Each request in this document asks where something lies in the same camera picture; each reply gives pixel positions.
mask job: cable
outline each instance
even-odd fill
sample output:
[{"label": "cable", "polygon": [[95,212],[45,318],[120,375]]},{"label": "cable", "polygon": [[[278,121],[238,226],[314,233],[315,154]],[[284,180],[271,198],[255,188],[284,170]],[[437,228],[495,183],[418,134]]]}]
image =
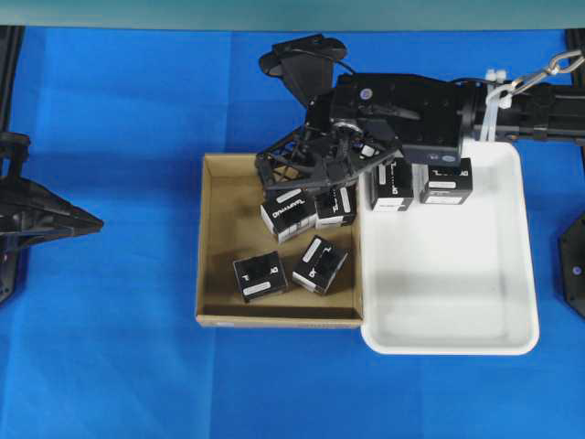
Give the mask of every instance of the cable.
[{"label": "cable", "polygon": [[316,57],[316,58],[329,59],[330,61],[334,62],[335,64],[339,64],[341,67],[343,67],[344,69],[349,71],[352,75],[356,74],[356,71],[353,70],[349,65],[345,64],[343,61],[340,61],[338,59],[330,57],[329,55],[325,55],[323,53],[318,53],[318,52],[312,52],[310,50],[303,50],[301,48],[294,48],[291,50],[291,52],[304,53],[305,55],[311,55],[312,57]]}]

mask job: white plastic bin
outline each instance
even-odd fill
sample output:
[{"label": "white plastic bin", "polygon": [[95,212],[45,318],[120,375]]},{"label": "white plastic bin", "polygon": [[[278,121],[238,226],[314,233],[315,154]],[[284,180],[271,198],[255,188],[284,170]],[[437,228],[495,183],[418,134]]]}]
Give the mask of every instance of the white plastic bin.
[{"label": "white plastic bin", "polygon": [[472,159],[473,194],[461,206],[415,200],[406,212],[375,213],[361,177],[361,330],[377,352],[520,355],[537,343],[518,153],[470,142],[463,156]]}]

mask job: blue surface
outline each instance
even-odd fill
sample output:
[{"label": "blue surface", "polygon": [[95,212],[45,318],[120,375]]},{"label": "blue surface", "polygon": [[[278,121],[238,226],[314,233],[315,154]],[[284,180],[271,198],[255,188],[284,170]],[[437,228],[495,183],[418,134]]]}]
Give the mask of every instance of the blue surface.
[{"label": "blue surface", "polygon": [[[563,49],[560,31],[334,35],[357,70],[441,79],[517,76]],[[0,310],[0,437],[584,437],[585,322],[560,299],[556,248],[585,210],[575,145],[518,145],[541,327],[523,357],[385,357],[357,330],[195,323],[201,156],[302,120],[257,65],[288,36],[27,30],[25,173],[106,226],[34,248]]]}]

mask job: black cube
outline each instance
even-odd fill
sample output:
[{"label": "black cube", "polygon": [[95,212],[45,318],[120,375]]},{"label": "black cube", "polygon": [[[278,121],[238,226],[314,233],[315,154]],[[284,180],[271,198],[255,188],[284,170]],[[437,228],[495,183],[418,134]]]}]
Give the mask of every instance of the black cube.
[{"label": "black cube", "polygon": [[347,252],[315,236],[292,272],[292,280],[309,291],[325,295]]},{"label": "black cube", "polygon": [[282,293],[288,286],[278,252],[234,262],[238,287],[244,302]]}]

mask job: cardboard box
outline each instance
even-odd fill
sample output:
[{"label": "cardboard box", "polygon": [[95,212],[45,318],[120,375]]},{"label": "cardboard box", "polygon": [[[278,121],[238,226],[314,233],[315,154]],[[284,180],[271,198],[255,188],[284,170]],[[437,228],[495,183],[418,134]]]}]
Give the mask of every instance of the cardboard box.
[{"label": "cardboard box", "polygon": [[315,233],[279,245],[258,206],[264,201],[254,155],[205,155],[197,262],[196,320],[203,326],[359,327],[362,323],[359,218],[351,227],[319,230],[349,251],[328,295],[290,284],[284,294],[244,303],[232,263],[278,251],[287,278]]}]

